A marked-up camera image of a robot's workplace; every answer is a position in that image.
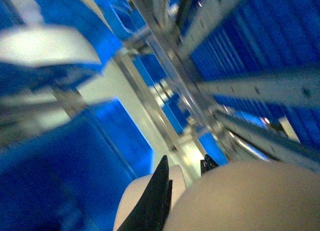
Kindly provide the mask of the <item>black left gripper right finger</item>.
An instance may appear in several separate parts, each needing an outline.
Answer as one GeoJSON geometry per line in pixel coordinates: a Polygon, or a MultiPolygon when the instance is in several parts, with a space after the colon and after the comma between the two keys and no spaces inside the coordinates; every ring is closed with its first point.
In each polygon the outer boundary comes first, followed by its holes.
{"type": "Polygon", "coordinates": [[[215,169],[218,167],[218,164],[213,160],[213,158],[205,154],[204,159],[200,160],[200,174],[203,176],[206,172],[215,169]]]}

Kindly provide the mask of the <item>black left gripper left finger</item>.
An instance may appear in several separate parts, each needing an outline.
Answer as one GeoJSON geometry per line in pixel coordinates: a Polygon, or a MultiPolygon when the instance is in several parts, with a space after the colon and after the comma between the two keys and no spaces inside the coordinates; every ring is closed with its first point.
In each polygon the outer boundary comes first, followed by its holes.
{"type": "Polygon", "coordinates": [[[162,231],[171,209],[173,181],[164,155],[119,231],[162,231]]]}

